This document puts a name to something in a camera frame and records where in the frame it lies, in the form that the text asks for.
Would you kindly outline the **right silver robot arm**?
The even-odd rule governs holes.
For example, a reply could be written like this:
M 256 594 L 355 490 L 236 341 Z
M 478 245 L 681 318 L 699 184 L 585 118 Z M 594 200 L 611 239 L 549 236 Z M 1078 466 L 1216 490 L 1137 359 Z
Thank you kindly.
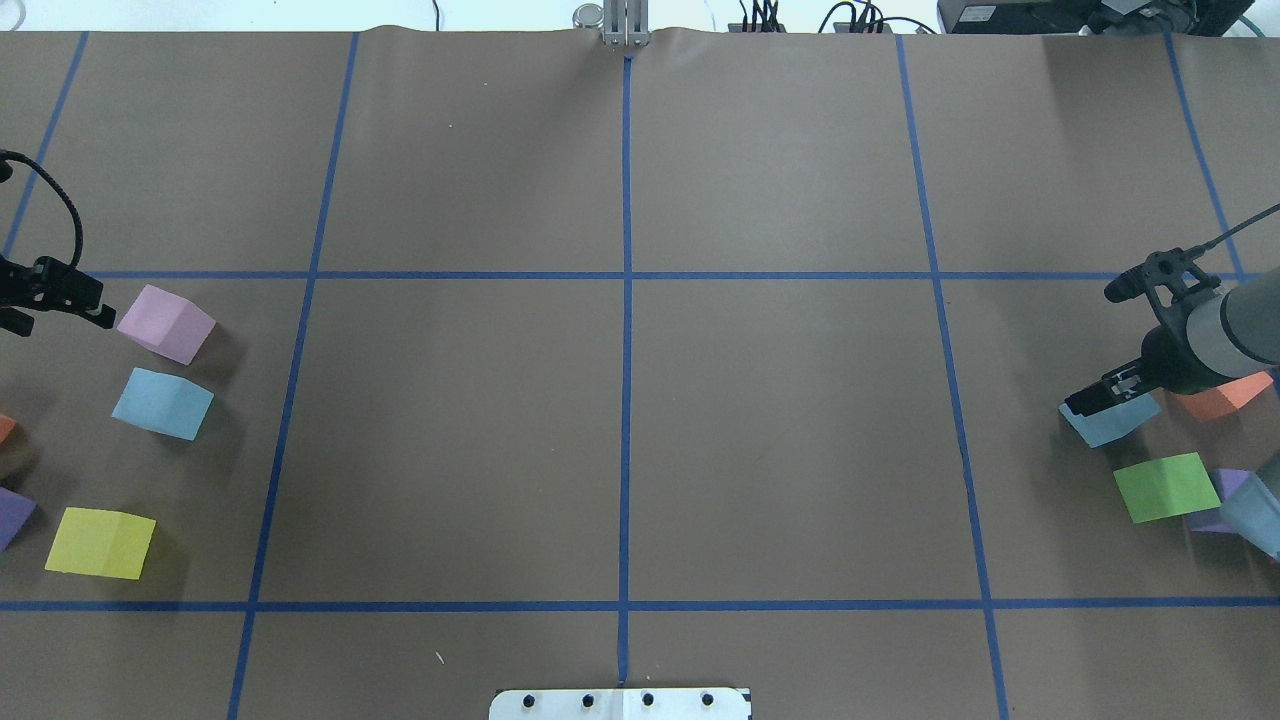
M 1156 324 L 1139 355 L 1065 398 L 1060 411 L 1091 446 L 1130 434 L 1165 393 L 1199 423 L 1225 420 L 1277 388 L 1277 274 L 1222 290 L 1213 277 L 1187 283 L 1180 272 L 1112 281 L 1106 299 L 1146 296 Z M 1211 471 L 1196 454 L 1116 470 L 1135 523 L 1181 518 L 1192 530 L 1238 536 L 1277 557 L 1277 460 L 1262 468 Z

